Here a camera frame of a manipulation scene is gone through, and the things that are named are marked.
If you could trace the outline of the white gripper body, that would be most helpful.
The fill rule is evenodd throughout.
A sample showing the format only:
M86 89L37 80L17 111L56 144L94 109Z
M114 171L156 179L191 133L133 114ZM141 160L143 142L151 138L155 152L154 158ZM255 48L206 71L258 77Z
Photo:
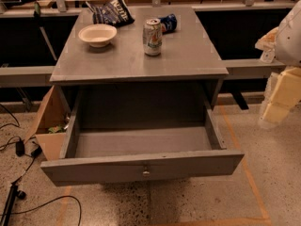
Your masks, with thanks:
M255 48L262 50L260 61L264 63L272 63L275 58L276 36L278 28L275 27L255 43Z

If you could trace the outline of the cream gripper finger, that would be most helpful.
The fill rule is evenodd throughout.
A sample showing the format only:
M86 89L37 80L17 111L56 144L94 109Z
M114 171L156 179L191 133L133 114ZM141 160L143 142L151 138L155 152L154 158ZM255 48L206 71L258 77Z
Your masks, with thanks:
M266 121L266 115L270 108L271 104L271 98L273 95L273 92L275 90L276 84L278 81L278 73L271 73L270 77L267 80L265 91L264 91L264 99L261 103L261 109L260 109L260 119L262 121Z
M265 123L280 124L301 100L301 68L287 67L278 74Z

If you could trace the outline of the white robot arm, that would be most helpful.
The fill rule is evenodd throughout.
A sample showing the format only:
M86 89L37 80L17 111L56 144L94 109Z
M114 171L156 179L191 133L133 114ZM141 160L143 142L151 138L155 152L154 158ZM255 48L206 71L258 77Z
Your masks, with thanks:
M273 128L301 101L301 1L255 47L262 50L262 62L277 60L286 66L283 72L270 75L261 104L259 124Z

